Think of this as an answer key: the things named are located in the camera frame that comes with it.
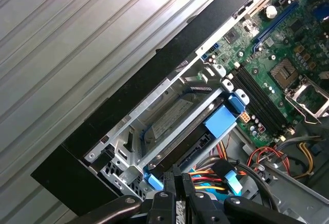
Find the corrugated metal surface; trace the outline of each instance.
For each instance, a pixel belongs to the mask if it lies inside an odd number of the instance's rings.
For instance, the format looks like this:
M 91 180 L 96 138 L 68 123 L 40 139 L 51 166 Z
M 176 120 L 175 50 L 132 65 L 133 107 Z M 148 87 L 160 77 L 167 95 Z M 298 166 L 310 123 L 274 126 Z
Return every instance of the corrugated metal surface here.
M 0 0 L 1 223 L 74 217 L 31 172 L 211 1 Z

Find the ram slot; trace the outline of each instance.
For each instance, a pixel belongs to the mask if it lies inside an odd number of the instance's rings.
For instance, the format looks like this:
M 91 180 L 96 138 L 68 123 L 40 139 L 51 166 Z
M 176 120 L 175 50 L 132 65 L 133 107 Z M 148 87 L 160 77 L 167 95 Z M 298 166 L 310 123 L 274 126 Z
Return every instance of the ram slot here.
M 241 66 L 233 73 L 233 84 L 243 89 L 250 98 L 248 108 L 255 114 L 266 129 L 273 135 L 280 135 L 288 122 L 257 82 Z

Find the hard drive label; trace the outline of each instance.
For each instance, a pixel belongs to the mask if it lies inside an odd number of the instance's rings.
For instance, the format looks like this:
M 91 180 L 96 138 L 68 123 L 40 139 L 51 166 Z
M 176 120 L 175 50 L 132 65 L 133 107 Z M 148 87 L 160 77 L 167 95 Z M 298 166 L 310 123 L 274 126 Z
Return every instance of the hard drive label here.
M 152 125 L 155 139 L 160 137 L 190 106 L 193 102 L 179 99 L 159 120 Z

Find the red wire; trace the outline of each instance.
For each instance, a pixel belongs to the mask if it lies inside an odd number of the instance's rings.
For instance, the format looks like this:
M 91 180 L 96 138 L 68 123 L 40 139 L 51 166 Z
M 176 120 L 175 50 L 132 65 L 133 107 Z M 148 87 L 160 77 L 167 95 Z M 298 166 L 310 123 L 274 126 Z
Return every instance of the red wire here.
M 192 180 L 222 181 L 221 179 L 210 178 L 210 177 L 193 177 Z
M 283 154 L 282 152 L 278 152 L 278 151 L 276 151 L 274 148 L 267 147 L 267 146 L 265 146 L 265 147 L 261 147 L 261 148 L 258 148 L 257 150 L 255 150 L 255 151 L 250 155 L 250 158 L 249 158 L 249 160 L 248 160 L 248 166 L 249 166 L 250 163 L 251 163 L 251 159 L 252 159 L 253 155 L 254 155 L 257 151 L 259 151 L 259 150 L 263 150 L 263 151 L 260 151 L 260 153 L 258 154 L 258 156 L 257 156 L 257 160 L 256 160 L 257 163 L 259 163 L 260 158 L 261 158 L 261 155 L 262 155 L 263 153 L 267 152 L 268 150 L 274 152 L 275 155 L 276 155 L 278 158 L 280 158 L 280 156 Z M 288 159 L 288 158 L 284 159 L 284 161 L 283 161 L 283 165 L 284 165 L 284 167 L 286 168 L 288 174 L 290 174 L 290 171 L 289 171 L 290 163 L 289 163 L 289 159 Z
M 217 144 L 217 145 L 216 145 L 216 148 L 217 148 L 218 155 L 220 156 L 220 158 L 223 158 L 224 156 L 223 156 L 223 153 L 222 153 L 222 151 L 221 151 L 220 145 Z

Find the yellow wire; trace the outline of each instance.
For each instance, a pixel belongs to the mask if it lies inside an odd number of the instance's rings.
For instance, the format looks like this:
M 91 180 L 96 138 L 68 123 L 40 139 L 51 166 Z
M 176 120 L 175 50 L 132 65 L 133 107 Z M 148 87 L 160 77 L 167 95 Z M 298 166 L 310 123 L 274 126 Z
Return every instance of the yellow wire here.
M 225 147 L 224 147 L 224 144 L 223 144 L 223 141 L 222 141 L 222 140 L 220 141 L 220 146 L 221 146 L 221 148 L 222 148 L 222 151 L 223 151 L 224 157 L 225 157 L 225 159 L 227 160 L 227 154 L 226 154 L 226 152 L 225 152 Z
M 304 148 L 305 152 L 308 154 L 309 160 L 311 162 L 311 164 L 309 166 L 309 173 L 310 173 L 312 171 L 312 169 L 313 169 L 313 157 L 310 154 L 308 148 L 306 147 L 306 143 L 303 143 L 301 146 Z
M 190 175 L 198 175 L 198 174 L 210 174 L 210 171 L 196 171 L 196 172 L 190 172 Z
M 298 144 L 298 147 L 303 152 L 303 154 L 306 156 L 306 158 L 308 160 L 308 170 L 306 171 L 306 173 L 296 176 L 295 179 L 300 179 L 304 176 L 309 175 L 313 168 L 313 158 L 305 145 L 306 145 L 306 143 L 300 143 L 300 144 Z
M 196 186 L 196 190 L 202 190 L 202 189 L 215 189 L 220 191 L 225 191 L 226 189 L 223 187 L 217 187 L 217 186 Z

